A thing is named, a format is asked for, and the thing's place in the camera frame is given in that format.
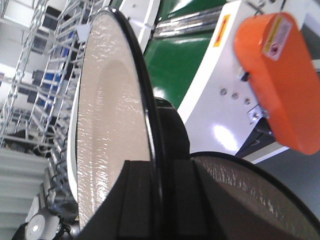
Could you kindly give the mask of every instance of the bolt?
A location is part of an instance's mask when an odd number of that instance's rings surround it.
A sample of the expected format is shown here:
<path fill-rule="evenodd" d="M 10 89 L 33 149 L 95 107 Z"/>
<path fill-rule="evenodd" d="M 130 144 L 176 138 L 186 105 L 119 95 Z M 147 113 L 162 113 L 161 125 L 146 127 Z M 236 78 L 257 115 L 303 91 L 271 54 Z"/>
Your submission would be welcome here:
<path fill-rule="evenodd" d="M 250 103 L 251 103 L 251 99 L 247 97 L 247 98 L 244 100 L 244 104 L 245 104 L 245 105 L 249 105 Z"/>
<path fill-rule="evenodd" d="M 220 95 L 221 95 L 221 96 L 225 96 L 225 95 L 227 95 L 227 92 L 228 92 L 228 91 L 227 91 L 226 88 L 222 88 L 221 91 L 220 91 Z"/>
<path fill-rule="evenodd" d="M 259 0 L 258 2 L 258 7 L 259 8 L 263 8 L 266 5 L 266 1 L 265 0 Z"/>
<path fill-rule="evenodd" d="M 267 110 L 263 110 L 262 111 L 262 114 L 263 114 L 263 117 L 266 118 L 266 119 L 269 119 L 270 118 L 270 115 L 269 115 L 269 112 Z"/>
<path fill-rule="evenodd" d="M 239 98 L 239 94 L 237 92 L 235 92 L 231 95 L 231 97 L 233 100 L 237 100 Z"/>
<path fill-rule="evenodd" d="M 253 120 L 253 121 L 258 120 L 259 118 L 260 118 L 260 114 L 257 113 L 257 112 L 255 112 L 255 113 L 252 115 L 252 120 Z"/>

